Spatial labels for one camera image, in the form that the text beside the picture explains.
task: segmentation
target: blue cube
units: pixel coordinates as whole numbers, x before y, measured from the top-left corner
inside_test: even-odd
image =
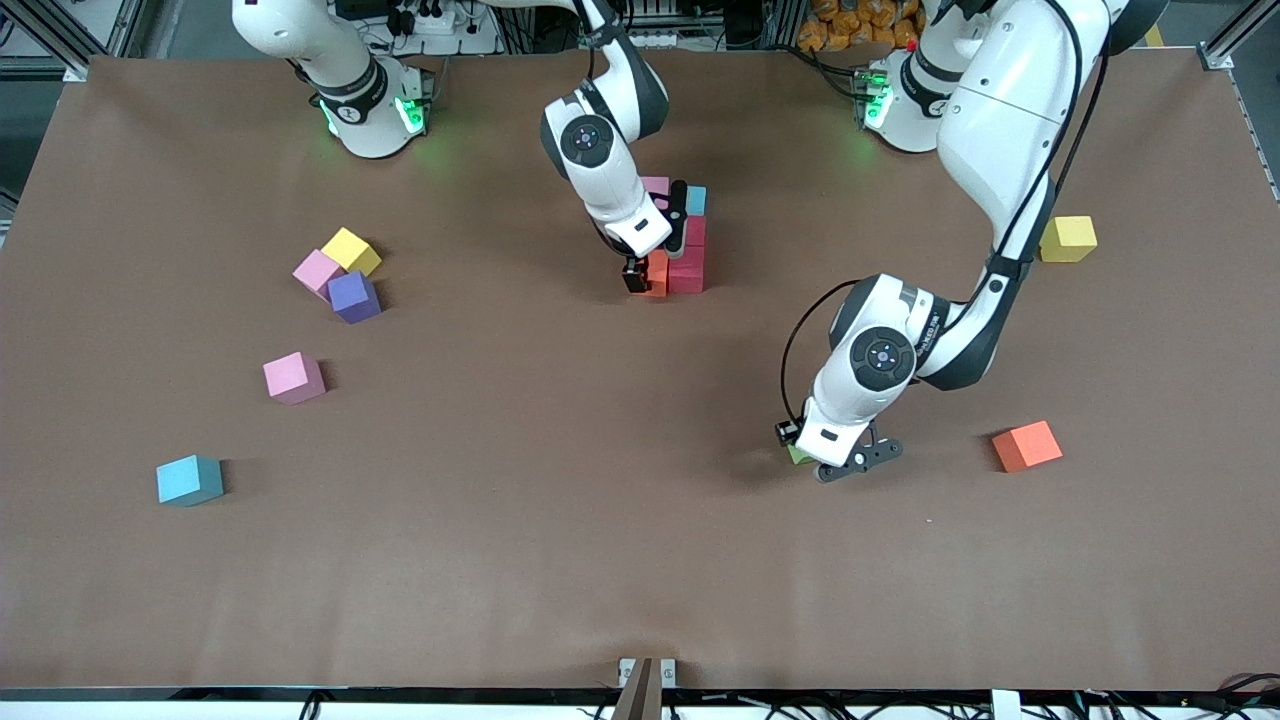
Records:
[[[689,195],[685,197],[685,211],[690,215],[705,215],[707,214],[707,188],[691,184],[689,186]]]
[[[326,287],[333,311],[348,323],[367,320],[383,311],[383,306],[378,304],[378,293],[374,292],[374,283],[360,270],[334,278]]]
[[[223,495],[223,469],[216,460],[191,455],[156,468],[160,502],[191,507]]]

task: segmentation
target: foam cube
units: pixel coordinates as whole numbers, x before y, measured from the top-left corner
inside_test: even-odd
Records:
[[[1048,423],[1044,420],[1001,433],[991,442],[996,446],[996,454],[1000,455],[1000,462],[1006,473],[1018,473],[1062,456],[1062,450],[1053,438],[1053,430],[1048,429]]]
[[[676,295],[696,295],[703,291],[703,269],[707,249],[686,246],[685,254],[671,260],[667,266],[667,291]]]
[[[223,495],[223,470],[216,460],[191,455],[156,468],[160,502],[191,507]]]
[[[266,393],[285,405],[306,402],[325,392],[320,364],[301,352],[271,360],[262,365],[262,374]]]
[[[320,251],[348,273],[361,272],[365,275],[371,275],[383,261],[367,242],[347,228],[339,229]]]
[[[337,260],[319,250],[312,250],[311,255],[307,255],[307,259],[298,265],[298,269],[293,270],[293,277],[323,300],[329,300],[329,288],[326,287],[329,281],[346,274],[347,272]]]
[[[707,188],[699,184],[689,186],[689,195],[685,197],[685,211],[690,215],[707,214]]]
[[[704,247],[707,245],[707,218],[690,215],[685,218],[685,247]]]
[[[329,302],[339,318],[352,324],[383,311],[374,283],[360,270],[329,282]]]
[[[671,178],[643,177],[640,178],[640,182],[644,183],[645,192],[657,192],[658,195],[667,196],[671,195]],[[659,210],[667,209],[666,200],[654,200],[653,204],[657,205]]]
[[[805,451],[790,443],[787,445],[787,455],[791,456],[792,465],[804,465],[805,462],[815,462],[815,460],[813,457],[809,457],[809,455]]]
[[[641,292],[645,297],[667,297],[667,251],[658,247],[648,255],[649,258],[649,290]]]
[[[1046,263],[1079,263],[1098,246],[1093,234],[1093,218],[1053,218],[1041,237],[1041,260]]]

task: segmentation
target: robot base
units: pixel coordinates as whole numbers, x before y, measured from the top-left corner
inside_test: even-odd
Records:
[[[435,91],[435,76],[392,58],[378,58],[387,70],[387,96],[360,124],[329,118],[329,132],[360,158],[378,159],[398,152],[411,140],[426,133]]]
[[[906,50],[895,50],[887,58],[870,64],[870,70],[888,76],[890,94],[881,102],[858,102],[854,111],[859,126],[879,135],[893,147],[905,152],[929,152],[938,149],[938,124],[942,118],[931,118],[920,111],[902,90],[902,63],[910,56]]]

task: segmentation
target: yellow cube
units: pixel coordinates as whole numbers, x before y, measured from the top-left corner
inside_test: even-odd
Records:
[[[367,242],[347,228],[338,231],[338,234],[333,236],[333,238],[320,249],[320,252],[324,252],[330,260],[342,265],[343,270],[347,270],[348,273],[360,270],[361,273],[365,273],[366,278],[371,275],[374,268],[383,261],[383,259],[378,256],[378,252],[374,252],[374,249],[370,247]]]
[[[1053,218],[1041,238],[1041,260],[1046,263],[1079,263],[1094,247],[1093,218]]]

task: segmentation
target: green cube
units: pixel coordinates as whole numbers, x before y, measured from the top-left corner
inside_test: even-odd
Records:
[[[794,445],[787,445],[787,454],[791,456],[792,465],[804,465],[805,462],[814,462],[813,457],[805,455],[803,450],[799,450]]]

